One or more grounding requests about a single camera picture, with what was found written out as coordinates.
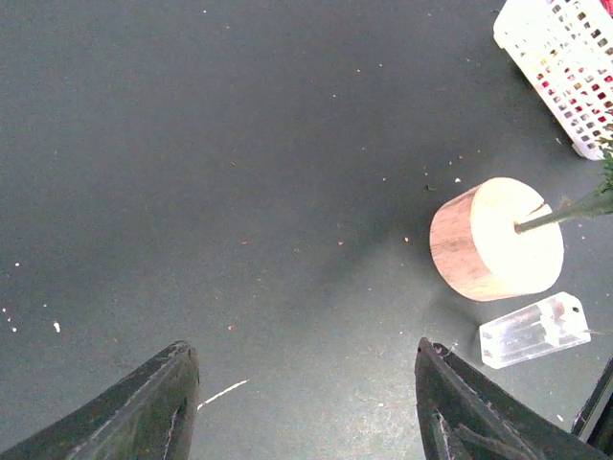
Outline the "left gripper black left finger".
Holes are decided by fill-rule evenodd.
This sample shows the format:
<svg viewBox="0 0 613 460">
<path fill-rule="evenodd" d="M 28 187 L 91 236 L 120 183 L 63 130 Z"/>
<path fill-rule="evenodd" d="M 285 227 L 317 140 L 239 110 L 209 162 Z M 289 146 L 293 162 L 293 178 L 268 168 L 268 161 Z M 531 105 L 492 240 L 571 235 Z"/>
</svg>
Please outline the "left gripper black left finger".
<svg viewBox="0 0 613 460">
<path fill-rule="evenodd" d="M 199 396 L 195 348 L 176 341 L 3 459 L 187 459 Z"/>
</svg>

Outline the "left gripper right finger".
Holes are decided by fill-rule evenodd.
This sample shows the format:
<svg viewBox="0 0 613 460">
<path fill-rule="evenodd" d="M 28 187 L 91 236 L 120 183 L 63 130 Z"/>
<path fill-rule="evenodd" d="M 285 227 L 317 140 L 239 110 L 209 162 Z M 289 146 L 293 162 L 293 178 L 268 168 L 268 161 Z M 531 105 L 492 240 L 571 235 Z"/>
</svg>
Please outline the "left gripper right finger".
<svg viewBox="0 0 613 460">
<path fill-rule="evenodd" d="M 428 459 L 606 459 L 608 372 L 565 431 L 427 338 L 419 342 L 416 398 Z"/>
</svg>

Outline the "clear battery box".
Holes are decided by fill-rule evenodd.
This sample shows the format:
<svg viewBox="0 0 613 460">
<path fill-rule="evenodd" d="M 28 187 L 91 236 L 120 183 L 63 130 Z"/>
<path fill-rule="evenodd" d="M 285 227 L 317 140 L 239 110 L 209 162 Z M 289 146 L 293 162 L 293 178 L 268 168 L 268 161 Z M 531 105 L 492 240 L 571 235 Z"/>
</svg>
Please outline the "clear battery box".
<svg viewBox="0 0 613 460">
<path fill-rule="evenodd" d="M 581 301 L 559 292 L 479 327 L 481 359 L 492 369 L 591 341 Z"/>
</svg>

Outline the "wooden tree base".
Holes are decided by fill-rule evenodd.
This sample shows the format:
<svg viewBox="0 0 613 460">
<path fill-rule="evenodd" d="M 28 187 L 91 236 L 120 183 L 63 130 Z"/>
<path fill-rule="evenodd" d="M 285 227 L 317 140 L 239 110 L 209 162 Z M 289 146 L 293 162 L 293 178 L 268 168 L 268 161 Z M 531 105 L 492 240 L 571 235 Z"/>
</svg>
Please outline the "wooden tree base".
<svg viewBox="0 0 613 460">
<path fill-rule="evenodd" d="M 526 233 L 515 226 L 552 213 L 532 187 L 494 177 L 447 201 L 434 215 L 435 267 L 456 292 L 487 302 L 537 294 L 557 281 L 564 243 L 557 223 Z"/>
</svg>

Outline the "small green christmas tree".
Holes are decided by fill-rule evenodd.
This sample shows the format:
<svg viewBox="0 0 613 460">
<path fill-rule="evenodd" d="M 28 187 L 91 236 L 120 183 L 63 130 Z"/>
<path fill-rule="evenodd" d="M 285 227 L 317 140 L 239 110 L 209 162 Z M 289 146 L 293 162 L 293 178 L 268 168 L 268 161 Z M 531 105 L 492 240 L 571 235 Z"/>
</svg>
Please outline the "small green christmas tree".
<svg viewBox="0 0 613 460">
<path fill-rule="evenodd" d="M 571 219 L 591 219 L 612 214 L 612 139 L 599 140 L 602 153 L 602 182 L 595 190 L 577 201 L 550 214 L 516 223 L 516 234 L 525 234 L 537 228 Z"/>
</svg>

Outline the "white perforated plastic basket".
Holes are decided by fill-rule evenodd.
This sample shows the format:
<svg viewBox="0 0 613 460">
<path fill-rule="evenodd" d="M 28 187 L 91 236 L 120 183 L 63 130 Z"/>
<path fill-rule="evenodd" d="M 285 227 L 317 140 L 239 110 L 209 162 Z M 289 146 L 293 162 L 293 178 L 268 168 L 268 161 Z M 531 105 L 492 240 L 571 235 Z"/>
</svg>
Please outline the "white perforated plastic basket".
<svg viewBox="0 0 613 460">
<path fill-rule="evenodd" d="M 493 39 L 533 86 L 577 155 L 612 137 L 612 17 L 600 1 L 507 1 Z"/>
</svg>

